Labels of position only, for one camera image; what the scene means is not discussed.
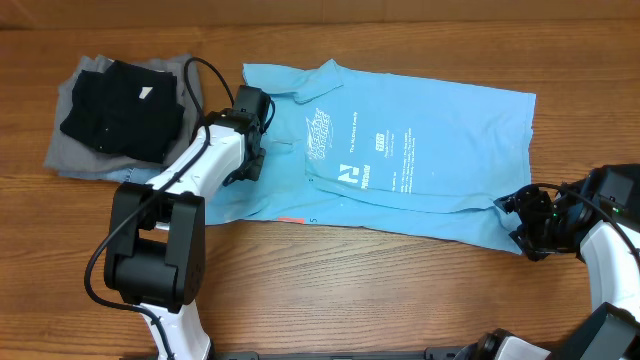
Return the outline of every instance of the blue fabric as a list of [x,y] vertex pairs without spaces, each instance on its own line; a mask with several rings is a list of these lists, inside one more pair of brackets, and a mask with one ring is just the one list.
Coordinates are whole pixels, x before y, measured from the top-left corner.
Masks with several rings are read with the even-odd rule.
[[124,168],[104,172],[60,171],[58,172],[58,175],[84,180],[106,180],[119,183],[132,182],[136,184],[145,184],[152,178],[162,174],[163,171],[164,169],[161,168]]
[[244,67],[276,102],[257,182],[221,189],[207,223],[364,226],[520,253],[496,198],[531,182],[535,95],[373,74]]

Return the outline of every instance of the table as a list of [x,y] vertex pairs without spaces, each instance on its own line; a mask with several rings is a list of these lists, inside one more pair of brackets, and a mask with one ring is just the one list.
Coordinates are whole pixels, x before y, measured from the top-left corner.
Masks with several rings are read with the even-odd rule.
[[[536,93],[534,181],[574,181],[640,158],[640,21],[0,32],[0,358],[154,351],[138,315],[94,304],[82,286],[117,185],[59,178],[42,163],[57,85],[81,55],[185,52],[214,63],[233,88],[243,62],[315,68],[334,58]],[[201,68],[201,78],[206,109],[227,106],[215,76]],[[573,256],[532,263],[365,229],[238,222],[208,228],[207,259],[197,303],[220,351],[420,350],[497,327],[558,342],[590,313],[587,269]],[[101,271],[93,283],[119,299]]]

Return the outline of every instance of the folded cloth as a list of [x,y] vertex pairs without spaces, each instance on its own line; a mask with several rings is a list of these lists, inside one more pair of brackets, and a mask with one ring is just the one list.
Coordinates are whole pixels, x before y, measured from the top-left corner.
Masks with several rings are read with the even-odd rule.
[[276,103],[257,182],[221,189],[207,224],[364,226],[520,253],[492,201],[531,182],[535,95],[349,70],[244,67]]
[[119,183],[132,182],[146,184],[147,181],[160,175],[163,168],[124,168],[105,172],[60,171],[58,176],[83,180],[105,180]]
[[177,78],[115,61],[104,74],[83,70],[60,130],[106,154],[162,163],[182,127]]
[[[171,165],[189,146],[197,120],[196,108],[185,91],[182,76],[183,65],[190,57],[191,55],[185,54],[168,60],[152,59],[145,63],[136,64],[151,70],[171,72],[177,78],[176,100],[185,107],[183,126],[174,144],[169,146],[170,150],[164,159],[164,164],[139,161],[126,156],[103,154],[79,143],[60,131],[60,124],[71,111],[72,89],[82,70],[103,73],[113,63],[112,60],[99,55],[95,60],[86,56],[82,57],[71,78],[58,87],[59,96],[56,106],[53,135],[44,166],[58,171],[108,172],[123,167],[150,168]],[[193,87],[196,98],[199,103],[202,103],[202,90],[195,65],[191,65],[189,68],[189,81]]]

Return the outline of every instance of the black cloth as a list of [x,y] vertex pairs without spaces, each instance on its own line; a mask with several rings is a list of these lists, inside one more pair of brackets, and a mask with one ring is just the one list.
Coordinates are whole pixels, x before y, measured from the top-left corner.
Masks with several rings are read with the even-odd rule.
[[[104,74],[83,70],[60,130],[99,152],[162,163],[182,126],[176,85],[171,73],[121,61]],[[151,91],[141,99],[145,87]]]

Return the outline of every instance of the stack of folded clothes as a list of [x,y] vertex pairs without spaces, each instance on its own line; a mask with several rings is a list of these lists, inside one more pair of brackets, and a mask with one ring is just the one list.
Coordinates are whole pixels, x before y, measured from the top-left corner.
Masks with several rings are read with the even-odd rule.
[[[83,57],[59,88],[53,135],[44,166],[60,176],[145,183],[189,146],[197,113],[186,92],[184,63],[127,64]],[[197,100],[197,68],[189,82]]]

